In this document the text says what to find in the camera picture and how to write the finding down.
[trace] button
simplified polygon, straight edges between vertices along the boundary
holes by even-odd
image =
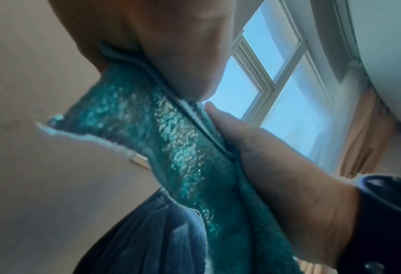
[[[370,274],[384,274],[384,266],[378,262],[366,263],[366,269]]]

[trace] dark sleeve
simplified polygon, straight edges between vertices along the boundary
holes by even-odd
[[[361,202],[339,274],[401,274],[401,179],[368,176],[359,182]]]

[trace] ceiling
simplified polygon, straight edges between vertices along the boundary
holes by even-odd
[[[361,60],[401,121],[401,0],[348,0]]]

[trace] hand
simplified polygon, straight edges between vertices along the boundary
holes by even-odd
[[[211,96],[232,44],[235,0],[49,0],[80,52],[99,71],[100,41],[142,51],[184,99]]]
[[[211,103],[206,110],[240,153],[248,180],[276,216],[296,256],[335,267],[355,225],[359,192],[335,179],[264,129]]]

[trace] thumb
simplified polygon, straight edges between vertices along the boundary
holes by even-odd
[[[211,102],[207,102],[205,108],[223,139],[236,147],[240,152],[244,150],[255,128],[231,114],[219,110]]]

